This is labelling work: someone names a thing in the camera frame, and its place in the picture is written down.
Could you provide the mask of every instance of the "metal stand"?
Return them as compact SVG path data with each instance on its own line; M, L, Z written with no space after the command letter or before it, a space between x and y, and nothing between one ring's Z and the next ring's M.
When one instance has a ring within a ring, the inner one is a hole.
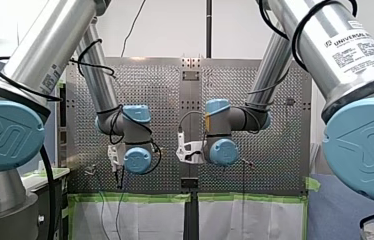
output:
M199 197L197 191L190 193L190 202L186 202L184 209L184 240L199 239Z

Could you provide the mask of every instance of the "vertical metal pole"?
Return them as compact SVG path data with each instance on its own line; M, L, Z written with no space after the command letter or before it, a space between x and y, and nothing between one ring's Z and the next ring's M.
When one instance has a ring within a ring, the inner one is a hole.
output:
M212 0L206 0L206 58L212 58Z

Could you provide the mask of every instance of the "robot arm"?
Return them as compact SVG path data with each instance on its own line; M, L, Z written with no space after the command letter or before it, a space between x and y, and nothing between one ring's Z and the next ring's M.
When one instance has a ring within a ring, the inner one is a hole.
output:
M348 187L374 200L374 39L339 1L267 4L291 39L296 61L326 99L329 166Z
M207 143L204 153L208 162L229 166L238 160L237 146L231 140L232 131L259 132L269 127L269 107L290 63L289 41L273 34L245 106L231 107L227 99L206 103Z
M102 46L98 41L94 19L84 34L77 53L82 56L81 63L106 65ZM150 130L150 111L145 105L125 105L118 103L114 90L116 77L100 68L80 64L90 95L97 113L96 127L103 134L118 135L116 146L109 146L112 164L124 165L134 174L145 174L152 159L152 132Z
M49 1L0 73L8 78L0 78L0 171L39 152L50 114L48 95L103 6L105 1Z
M238 152L231 131L266 125L276 92L271 86L287 72L292 53L327 101L323 150L330 167L351 189L374 199L374 97L367 98L374 95L374 39L339 1L259 2L286 32L272 37L252 88L267 90L249 95L247 108L232 108L225 99L207 103L205 158L217 165L234 163Z

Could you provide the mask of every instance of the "electrical cord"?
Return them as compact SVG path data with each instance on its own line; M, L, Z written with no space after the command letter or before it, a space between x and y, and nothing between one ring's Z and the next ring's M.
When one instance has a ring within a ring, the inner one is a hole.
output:
M190 115L190 114L200 114L202 115L202 112L199 112L199 111L190 111L190 112L187 112L186 114L184 114L180 121L178 122L178 132L182 132L182 127L181 125L183 124L184 120Z
M134 120L131 116L129 116L128 114L126 114L123 110L121 110L122 114L124 115L124 117L128 118L129 120L131 120L133 123L137 124L138 126L144 128L147 132L149 132L150 135L153 134L153 131L152 129L150 129L149 127L137 122L136 120ZM160 165L161 161L162 161L162 150L160 149L160 147L155 143L155 141L153 140L153 138L150 138L150 143L153 145L153 147L159 152L159 158L158 158L158 161L156 162L156 164L150 169L148 170L147 172L144 172L140 175L144 176L144 175L147 175L149 173L152 173L153 171L156 170L156 168Z
M365 224L367 224L369 221L372 221L372 220L374 220L374 215L370 215L368 217L365 217L365 218L361 219L361 221L359 222L359 228L361 230L360 231L361 232L361 237L365 240L367 239L366 236L365 236L365 230L364 230Z
M124 139L124 134L122 133L122 136L115 142L113 141L113 136L117 135L115 132L116 123L118 122L118 117L121 115L121 112L123 111L123 105L119 104L116 110L116 113L112 116L112 119L110 121L110 133L109 133L109 142L113 145L116 145Z
M134 30L134 26L135 26L135 23L137 22L137 19L138 17L140 16L140 13L141 11L143 10L143 7L144 7L144 4L146 3L146 0L143 0L143 2L141 3L141 6L140 6L140 9L138 10L137 12L137 15L135 16L134 18L134 21L133 23L131 24L131 29L130 31L128 32L128 35L125 37L124 39L124 45L122 47L122 52L121 52L121 57L124 57L124 53L125 53L125 48L127 47L127 41L128 41L128 38L130 38L133 30Z
M271 20L269 19L268 13L264 9L263 1L264 0L258 0L258 5L259 5L259 9L260 9L262 19L268 25L268 27L271 28L274 32L276 32L281 37L289 40L285 33L280 31L278 28L276 28L274 26L274 24L272 24ZM356 0L349 0L349 2L352 4L352 15L354 17L356 17L358 15L358 3L356 2ZM337 1L324 0L322 2L319 2L319 3L315 4L309 10L309 12L302 18L302 20L300 20L300 22L298 23L298 25L296 27L296 30L293 33L293 37L292 37L292 40L291 40L293 58L297 62L297 64L301 68L303 68L305 71L308 71L308 69L306 68L306 65L303 63L302 59L299 57L299 53L298 53L299 38L302 35L302 32L303 32L306 24L309 22L309 20L311 20L311 18L315 14L317 14L321 9L323 9L325 6L330 5L332 3L337 3Z
M101 207L101 211L100 211L100 225L102 226L102 230L103 230L103 232L106 235L106 239L110 240L109 235L106 232L105 225L103 223L103 214L104 214L104 209L105 209L105 196L104 196L103 190L102 190L103 189L103 187L102 187L102 181L100 180L99 175L95 174L95 173L93 175L96 176L97 183L99 185L99 195L100 195L100 198L102 200L102 207Z
M352 7L353 7L352 15L354 17L356 17L357 14L358 14L358 4L357 4L356 0L349 0L349 1L351 2ZM322 2L319 2L319 3L315 4L309 10L309 12L302 18L302 20L300 20L299 24L296 27L296 30L294 31L294 34L293 34L293 37L292 37L292 54L293 54L293 58L296 60L297 64L300 67L302 67L305 71L308 71L308 69L306 68L306 66L303 63L302 59L299 57L299 54L298 54L298 51L297 51L299 37L301 36L301 34L303 32L303 29L305 28L305 26L309 22L309 20L315 14L317 14L321 9L323 9L325 6L333 4L333 3L337 3L337 1L325 0L325 1L322 1Z
M271 19L268 16L268 12L264 8L264 0L258 0L259 5L259 12L261 13L261 17L264 20L264 22L268 25L269 28L271 28L274 32L276 32L281 37L288 40L287 34L280 31L274 24L272 24Z
M106 235L106 239L107 239L107 240L110 240L109 235L108 235L107 232L106 232L105 225L103 224L103 212L104 212L104 210L105 210L105 197L103 196L102 191L99 191L99 194L100 194L100 197L101 197L101 199L102 199L102 210L101 210L101 212L100 212L100 224L102 225L102 230L103 230L103 232L104 232L105 235Z
M125 187L122 188L121 197L119 198L118 208L116 210L116 217L115 217L115 227L116 227L116 233L118 234L118 240L122 240L121 233L119 231L119 226L118 226L118 219L119 219L119 213L121 211L121 202L122 202L122 199L124 199L125 192L128 190L129 175L128 175L126 181L127 182L124 184Z
M41 158L44 162L44 168L46 170L47 182L49 186L49 230L47 234L48 240L54 239L55 234L55 223L56 223L56 191L53 178L52 165L50 163L49 156L47 155L46 148L44 145L40 150Z
M1 60L9 60L9 59L10 59L10 57L0 57L0 61ZM9 83L11 86L13 86L13 87L15 87L19 90L24 90L24 91L29 92L31 94L37 95L39 97L43 97L43 98L47 99L47 101L49 101L49 102L61 102L62 101L61 98L49 96L48 94L43 94L43 93L40 93L40 92L36 92L36 91L32 90L31 88L28 88L28 87L16 82L15 80L10 79L8 76L4 75L2 72L0 72L0 77L3 80L5 80L7 83Z

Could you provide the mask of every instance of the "universal robots logo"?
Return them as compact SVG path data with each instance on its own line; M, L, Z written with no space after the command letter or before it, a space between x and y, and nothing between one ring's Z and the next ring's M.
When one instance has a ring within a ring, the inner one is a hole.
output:
M31 132L30 127L0 116L0 155L18 157Z
M331 45L333 45L333 42L331 40L328 40L327 42L325 42L326 48L330 47Z

